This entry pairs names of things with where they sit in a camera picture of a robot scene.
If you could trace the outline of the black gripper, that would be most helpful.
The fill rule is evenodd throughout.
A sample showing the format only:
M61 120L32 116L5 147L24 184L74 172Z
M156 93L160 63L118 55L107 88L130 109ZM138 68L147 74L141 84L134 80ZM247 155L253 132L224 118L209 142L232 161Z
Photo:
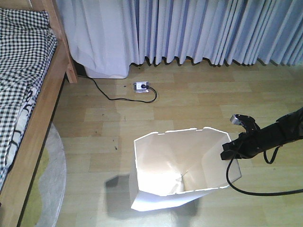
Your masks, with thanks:
M223 144L223 152L220 154L221 160L249 159L263 152L257 141L260 133L261 130L242 132L237 139Z

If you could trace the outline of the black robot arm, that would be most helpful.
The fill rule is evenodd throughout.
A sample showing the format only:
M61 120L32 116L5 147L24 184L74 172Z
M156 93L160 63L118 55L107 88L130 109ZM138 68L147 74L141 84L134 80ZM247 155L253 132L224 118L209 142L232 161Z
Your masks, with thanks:
M258 153L303 138L303 109L284 115L275 123L261 129L251 116L234 114L230 121L241 125L246 132L223 144L222 160L249 159Z

